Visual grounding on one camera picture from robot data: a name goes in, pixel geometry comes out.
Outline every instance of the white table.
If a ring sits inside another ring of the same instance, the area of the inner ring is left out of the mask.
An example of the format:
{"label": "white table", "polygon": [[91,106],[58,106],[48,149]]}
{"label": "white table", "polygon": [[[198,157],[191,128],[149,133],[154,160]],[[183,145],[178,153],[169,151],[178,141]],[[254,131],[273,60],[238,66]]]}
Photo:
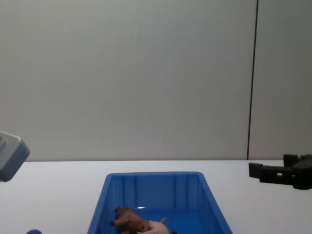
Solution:
{"label": "white table", "polygon": [[145,171],[202,172],[234,234],[312,233],[312,190],[260,183],[249,162],[26,162],[0,183],[0,233],[86,234],[106,175]]}

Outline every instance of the gray wall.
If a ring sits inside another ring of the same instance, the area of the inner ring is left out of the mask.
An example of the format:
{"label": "gray wall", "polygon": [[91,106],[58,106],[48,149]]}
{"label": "gray wall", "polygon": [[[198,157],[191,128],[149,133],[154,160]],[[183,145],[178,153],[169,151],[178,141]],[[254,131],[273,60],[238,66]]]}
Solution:
{"label": "gray wall", "polygon": [[0,0],[30,160],[244,159],[255,0]]}
{"label": "gray wall", "polygon": [[260,0],[250,159],[312,153],[312,1]]}

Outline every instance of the blue plastic bin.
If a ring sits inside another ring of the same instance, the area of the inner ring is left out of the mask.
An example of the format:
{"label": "blue plastic bin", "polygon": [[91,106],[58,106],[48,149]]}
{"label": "blue plastic bin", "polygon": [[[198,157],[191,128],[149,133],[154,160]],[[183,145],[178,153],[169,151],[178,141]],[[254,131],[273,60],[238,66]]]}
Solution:
{"label": "blue plastic bin", "polygon": [[118,234],[109,225],[114,209],[127,206],[177,234],[231,234],[205,177],[198,172],[109,174],[88,234]]}

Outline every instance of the brown toy animal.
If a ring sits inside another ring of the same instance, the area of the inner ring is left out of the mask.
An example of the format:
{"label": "brown toy animal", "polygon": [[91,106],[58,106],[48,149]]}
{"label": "brown toy animal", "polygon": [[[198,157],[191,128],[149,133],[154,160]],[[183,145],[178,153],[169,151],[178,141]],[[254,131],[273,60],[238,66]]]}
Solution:
{"label": "brown toy animal", "polygon": [[117,226],[122,234],[144,233],[149,230],[149,221],[138,216],[128,207],[117,207],[115,209],[116,221],[110,221],[111,226]]}

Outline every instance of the gray robot arm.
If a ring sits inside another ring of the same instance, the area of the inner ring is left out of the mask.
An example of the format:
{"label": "gray robot arm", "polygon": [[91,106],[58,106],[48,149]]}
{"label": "gray robot arm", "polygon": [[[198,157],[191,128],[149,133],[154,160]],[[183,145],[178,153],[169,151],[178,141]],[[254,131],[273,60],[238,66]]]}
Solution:
{"label": "gray robot arm", "polygon": [[29,154],[20,137],[0,131],[0,182],[12,179]]}

